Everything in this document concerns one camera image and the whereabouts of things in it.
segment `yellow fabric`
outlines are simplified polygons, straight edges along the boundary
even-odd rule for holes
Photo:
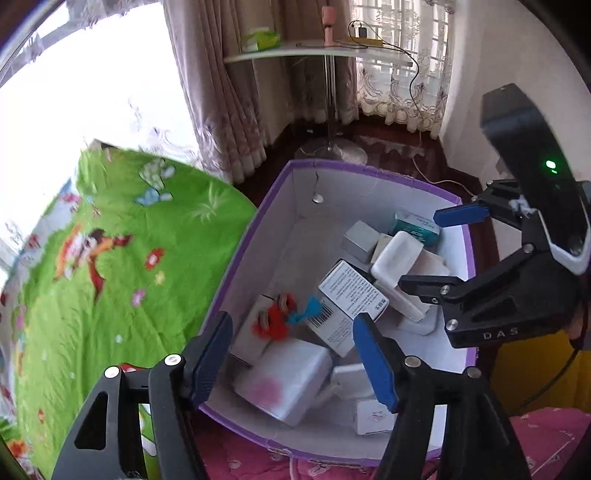
[[[573,349],[564,332],[507,343],[501,347],[491,377],[505,410],[513,413],[556,375]],[[565,375],[524,411],[575,407],[591,411],[591,352],[581,352]]]

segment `pink bedsheet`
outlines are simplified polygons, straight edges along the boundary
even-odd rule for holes
[[[591,414],[544,408],[513,417],[533,480],[552,480],[574,452]],[[371,480],[376,468],[322,465],[270,452],[202,413],[193,419],[196,442],[212,480]],[[424,472],[434,464],[427,463]]]

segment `wooden floor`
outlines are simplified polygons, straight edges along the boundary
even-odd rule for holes
[[[320,137],[325,133],[326,127],[324,125],[306,123],[290,125],[280,135],[275,144],[267,149],[265,162],[252,177],[237,186],[238,190],[246,195],[252,203],[259,206],[285,164],[295,158],[296,151],[300,146],[306,141]],[[384,119],[377,116],[361,116],[360,120],[341,127],[339,134],[342,134],[343,138],[353,140],[363,146],[368,153],[368,165],[424,180],[414,167],[411,158],[411,155],[416,152],[415,147],[419,146],[419,136],[416,133],[409,133],[405,126],[397,124],[385,125]],[[391,149],[383,142],[368,142],[368,138],[402,145],[402,148]],[[433,140],[428,134],[423,134],[420,147],[424,156],[416,155],[415,161],[420,170],[431,181],[455,180],[464,184],[471,192],[478,194],[482,191],[480,182],[476,177],[447,166],[439,140]],[[470,195],[456,184],[442,183],[437,186],[458,195],[464,202],[470,201]],[[470,225],[470,236],[472,238],[477,273],[481,273],[498,263],[498,250],[490,219]],[[479,350],[477,365],[487,376],[492,370],[496,351],[496,347],[481,348]]]

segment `teal box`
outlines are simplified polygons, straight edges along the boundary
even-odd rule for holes
[[[422,242],[425,247],[432,247],[439,241],[439,227],[432,221],[399,208],[394,214],[394,224],[390,235],[408,232]]]

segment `barcode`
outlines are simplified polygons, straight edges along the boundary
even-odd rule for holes
[[[308,320],[316,328],[319,328],[331,315],[332,315],[332,310],[326,304],[323,303],[322,310],[320,311],[320,314],[318,314],[315,317],[310,317]]]

